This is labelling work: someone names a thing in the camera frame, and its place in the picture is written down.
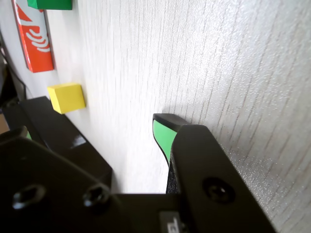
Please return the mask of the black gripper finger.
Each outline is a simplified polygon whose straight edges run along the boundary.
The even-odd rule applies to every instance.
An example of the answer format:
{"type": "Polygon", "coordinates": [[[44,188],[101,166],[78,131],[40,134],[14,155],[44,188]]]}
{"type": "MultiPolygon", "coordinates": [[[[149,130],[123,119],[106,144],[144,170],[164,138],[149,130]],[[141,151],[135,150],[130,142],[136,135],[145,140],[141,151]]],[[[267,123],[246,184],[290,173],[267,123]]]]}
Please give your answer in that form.
{"type": "Polygon", "coordinates": [[[275,231],[206,126],[190,124],[174,114],[154,114],[153,135],[174,173],[190,232],[275,231]]]}
{"type": "Polygon", "coordinates": [[[109,188],[23,135],[0,136],[3,233],[124,233],[126,220],[109,188]]]}

